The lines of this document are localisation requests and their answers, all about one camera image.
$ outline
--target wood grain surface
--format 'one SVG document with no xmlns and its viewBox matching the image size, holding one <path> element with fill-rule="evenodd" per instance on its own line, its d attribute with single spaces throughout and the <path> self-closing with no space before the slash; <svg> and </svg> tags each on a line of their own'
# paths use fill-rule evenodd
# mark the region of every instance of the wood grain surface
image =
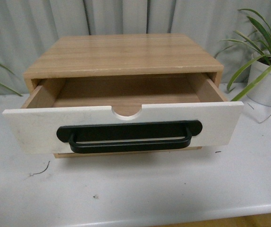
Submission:
<svg viewBox="0 0 271 227">
<path fill-rule="evenodd" d="M 214 72 L 212 80 L 220 81 L 222 71 L 217 60 L 183 34 L 92 35 L 61 38 L 24 77 Z"/>
</svg>

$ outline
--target drawer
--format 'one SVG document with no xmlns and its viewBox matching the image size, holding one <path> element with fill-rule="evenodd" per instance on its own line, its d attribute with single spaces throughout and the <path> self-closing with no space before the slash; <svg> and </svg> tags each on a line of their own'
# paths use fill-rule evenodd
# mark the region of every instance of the drawer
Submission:
<svg viewBox="0 0 271 227">
<path fill-rule="evenodd" d="M 57 131 L 64 126 L 85 127 L 81 131 L 89 130 L 87 137 L 97 136 L 79 141 L 82 152 L 104 153 L 127 151 L 124 144 L 139 141 L 144 145 L 131 151 L 163 149 L 151 141 L 169 142 L 164 149 L 226 145 L 242 109 L 242 102 L 227 102 L 207 73 L 166 73 L 42 79 L 21 109 L 3 115 L 26 153 L 79 153 L 75 141 L 68 143 L 70 135 L 60 140 Z M 184 123 L 195 128 L 193 121 L 201 125 L 200 132 L 181 135 L 177 128 Z M 102 139 L 104 134 L 112 136 Z M 104 149 L 104 144 L 113 148 Z"/>
</svg>

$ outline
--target gray curtain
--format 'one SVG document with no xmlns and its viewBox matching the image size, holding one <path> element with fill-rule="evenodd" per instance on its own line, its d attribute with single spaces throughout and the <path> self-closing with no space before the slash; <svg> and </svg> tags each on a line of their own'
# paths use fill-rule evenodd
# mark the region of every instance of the gray curtain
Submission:
<svg viewBox="0 0 271 227">
<path fill-rule="evenodd" d="M 23 72 L 66 35 L 183 33 L 214 55 L 233 30 L 252 30 L 240 8 L 271 22 L 271 0 L 0 0 L 0 62 L 15 73 L 0 68 L 0 82 L 27 93 Z M 248 58 L 240 48 L 219 55 L 222 82 Z"/>
</svg>

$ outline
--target black drawer handle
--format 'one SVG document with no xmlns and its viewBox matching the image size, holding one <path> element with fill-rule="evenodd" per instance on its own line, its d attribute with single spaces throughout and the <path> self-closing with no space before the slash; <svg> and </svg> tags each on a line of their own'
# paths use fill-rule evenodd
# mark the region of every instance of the black drawer handle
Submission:
<svg viewBox="0 0 271 227">
<path fill-rule="evenodd" d="M 199 121 L 63 126 L 57 137 L 79 154 L 186 148 L 202 130 Z"/>
</svg>

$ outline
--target white table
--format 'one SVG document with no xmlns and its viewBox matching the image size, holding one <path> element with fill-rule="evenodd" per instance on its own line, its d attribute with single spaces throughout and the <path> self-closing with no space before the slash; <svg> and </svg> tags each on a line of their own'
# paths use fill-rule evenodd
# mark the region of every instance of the white table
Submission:
<svg viewBox="0 0 271 227">
<path fill-rule="evenodd" d="M 153 226 L 271 212 L 271 118 L 257 123 L 269 107 L 244 98 L 228 146 L 55 159 L 22 153 L 1 115 L 26 97 L 0 96 L 0 226 Z"/>
</svg>

